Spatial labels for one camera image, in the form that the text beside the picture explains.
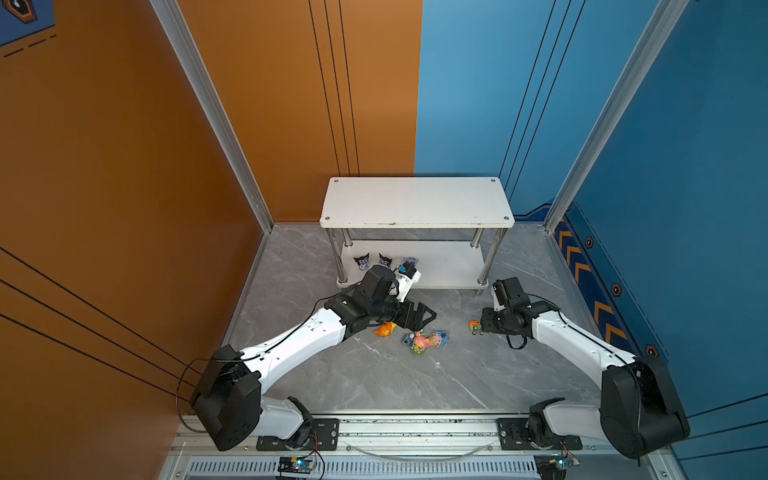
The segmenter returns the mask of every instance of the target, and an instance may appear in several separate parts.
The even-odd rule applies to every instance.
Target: pink toy
[[[411,346],[414,355],[421,356],[427,347],[444,346],[445,342],[448,342],[448,333],[437,330],[429,338],[423,336],[421,332],[410,333],[402,342]]]

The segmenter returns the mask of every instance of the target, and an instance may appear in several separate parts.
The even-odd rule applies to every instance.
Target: plastic toy
[[[478,332],[480,332],[480,335],[483,334],[482,326],[477,320],[471,320],[469,322],[469,331],[472,332],[472,335],[477,335]]]
[[[409,333],[403,337],[403,344],[410,346],[411,351],[416,356],[421,356],[424,350],[430,346],[444,346],[448,342],[448,333],[436,330],[429,338],[422,335],[421,332]]]
[[[378,336],[386,338],[390,333],[395,331],[396,326],[397,325],[393,322],[387,322],[384,325],[381,325],[374,333]]]

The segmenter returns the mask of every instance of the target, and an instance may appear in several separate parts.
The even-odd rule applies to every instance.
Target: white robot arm
[[[374,266],[359,285],[331,297],[297,327],[241,352],[230,346],[217,350],[217,361],[208,364],[190,404],[218,449],[231,449],[251,433],[296,448],[305,445],[312,416],[301,402],[263,394],[311,356],[370,326],[393,321],[421,330],[436,314],[406,300],[419,277],[409,263],[395,272]],[[601,388],[599,408],[559,398],[532,406],[528,435],[533,443],[548,447],[557,435],[585,436],[608,440],[623,455],[638,458],[688,436],[682,406],[659,359],[637,358],[574,325],[551,304],[531,303],[516,278],[497,280],[493,288],[495,308],[483,309],[483,332],[522,335],[524,345],[527,339],[549,345]]]
[[[295,448],[305,445],[312,416],[301,402],[262,394],[311,356],[366,328],[391,321],[421,330],[436,314],[423,304],[414,308],[406,299],[420,276],[411,263],[394,272],[375,265],[359,285],[331,297],[298,326],[240,352],[228,345],[217,350],[190,398],[216,447],[231,449],[252,433],[277,437]]]
[[[667,366],[653,356],[636,357],[573,324],[554,305],[532,303],[517,278],[493,284],[494,308],[483,309],[483,332],[535,339],[558,351],[601,389],[601,404],[562,398],[531,407],[530,440],[541,447],[556,435],[609,441],[622,455],[638,458],[688,437],[688,421]]]

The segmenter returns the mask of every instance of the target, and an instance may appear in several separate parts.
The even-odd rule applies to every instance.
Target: lower shelf
[[[406,257],[419,259],[416,268],[422,278],[413,288],[479,290],[478,277],[483,267],[482,251],[469,242],[436,240],[354,240],[351,247],[341,246],[341,260],[347,275],[347,286],[365,275],[355,261],[370,253],[369,265],[379,263],[379,254],[392,259],[392,268]]]

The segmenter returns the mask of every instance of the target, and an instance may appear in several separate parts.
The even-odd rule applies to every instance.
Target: orange wall
[[[413,175],[420,1],[179,3],[275,221],[317,221],[330,177]]]
[[[258,223],[150,3],[57,0],[55,14],[55,27],[17,42],[24,51],[0,49],[0,246],[178,358],[208,356]],[[0,279],[183,369],[3,252]],[[0,313],[175,388],[4,285]],[[2,318],[0,355],[4,477],[157,475],[178,425],[172,396]]]

